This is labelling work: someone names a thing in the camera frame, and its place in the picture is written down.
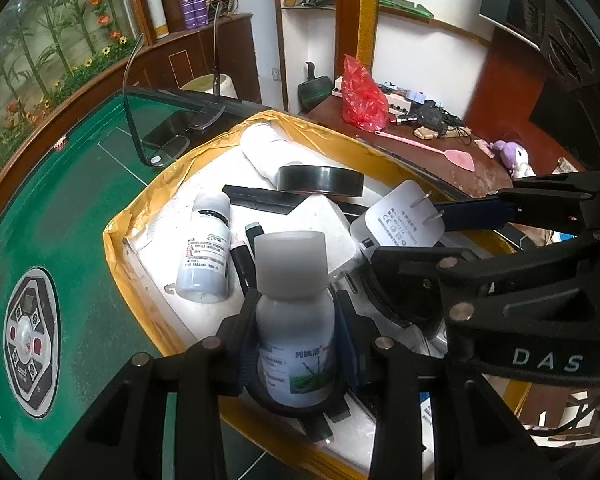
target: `white bottle cap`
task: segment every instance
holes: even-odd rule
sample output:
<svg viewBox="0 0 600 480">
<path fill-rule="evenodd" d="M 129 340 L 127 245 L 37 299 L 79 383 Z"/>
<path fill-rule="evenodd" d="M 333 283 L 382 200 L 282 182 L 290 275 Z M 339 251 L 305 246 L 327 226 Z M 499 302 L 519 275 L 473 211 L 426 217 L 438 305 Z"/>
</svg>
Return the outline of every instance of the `white bottle cap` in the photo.
<svg viewBox="0 0 600 480">
<path fill-rule="evenodd" d="M 193 211 L 210 210 L 229 220 L 229 197 L 222 191 L 200 191 L 193 201 Z"/>
<path fill-rule="evenodd" d="M 287 231 L 255 238 L 256 284 L 272 300 L 307 298 L 329 285 L 324 233 Z"/>
</svg>

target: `wall mural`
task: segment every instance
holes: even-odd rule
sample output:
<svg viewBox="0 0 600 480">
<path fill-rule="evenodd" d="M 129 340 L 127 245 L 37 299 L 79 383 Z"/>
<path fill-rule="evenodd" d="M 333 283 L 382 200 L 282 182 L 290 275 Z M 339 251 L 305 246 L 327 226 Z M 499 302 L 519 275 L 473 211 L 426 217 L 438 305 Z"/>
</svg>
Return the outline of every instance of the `wall mural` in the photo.
<svg viewBox="0 0 600 480">
<path fill-rule="evenodd" d="M 0 14 L 0 169 L 49 113 L 133 49 L 122 0 L 10 0 Z"/>
</svg>

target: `dark green dustpan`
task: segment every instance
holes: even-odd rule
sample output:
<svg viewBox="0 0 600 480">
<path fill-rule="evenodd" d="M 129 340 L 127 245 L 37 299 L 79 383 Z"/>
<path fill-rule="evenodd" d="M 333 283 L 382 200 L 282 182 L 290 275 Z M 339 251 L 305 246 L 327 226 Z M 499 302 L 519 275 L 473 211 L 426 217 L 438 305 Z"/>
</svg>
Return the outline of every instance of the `dark green dustpan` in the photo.
<svg viewBox="0 0 600 480">
<path fill-rule="evenodd" d="M 316 78 L 315 65 L 311 61 L 307 61 L 306 65 L 308 67 L 306 81 L 298 85 L 298 98 L 302 111 L 309 112 L 331 94 L 333 83 L 325 75 Z"/>
</svg>

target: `red plastic bag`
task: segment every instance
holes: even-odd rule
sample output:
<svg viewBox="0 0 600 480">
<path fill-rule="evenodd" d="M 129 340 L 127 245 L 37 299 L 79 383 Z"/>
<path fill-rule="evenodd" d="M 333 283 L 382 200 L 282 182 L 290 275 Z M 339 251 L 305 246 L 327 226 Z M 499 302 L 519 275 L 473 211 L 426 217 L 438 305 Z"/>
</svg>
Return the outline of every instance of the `red plastic bag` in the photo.
<svg viewBox="0 0 600 480">
<path fill-rule="evenodd" d="M 355 57 L 344 56 L 342 118 L 349 124 L 374 132 L 387 123 L 389 103 L 369 72 Z"/>
</svg>

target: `white lettering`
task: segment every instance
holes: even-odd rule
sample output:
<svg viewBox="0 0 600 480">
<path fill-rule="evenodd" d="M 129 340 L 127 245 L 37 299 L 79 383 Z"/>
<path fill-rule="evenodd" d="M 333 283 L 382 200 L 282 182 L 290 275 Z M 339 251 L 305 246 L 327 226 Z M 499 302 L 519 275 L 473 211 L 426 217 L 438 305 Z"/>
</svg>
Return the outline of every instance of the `white lettering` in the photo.
<svg viewBox="0 0 600 480">
<path fill-rule="evenodd" d="M 536 368 L 541 368 L 543 366 L 548 366 L 549 370 L 554 369 L 554 353 L 553 352 L 549 352 L 546 355 L 546 357 L 544 359 L 542 359 L 542 361 L 540 361 L 540 364 Z"/>
<path fill-rule="evenodd" d="M 569 364 L 564 367 L 565 372 L 577 372 L 580 368 L 580 362 L 584 359 L 581 355 L 572 355 L 569 357 Z"/>
<path fill-rule="evenodd" d="M 516 348 L 516 353 L 513 354 L 513 364 L 526 365 L 529 361 L 529 356 L 529 350 L 526 350 L 525 348 Z"/>
</svg>

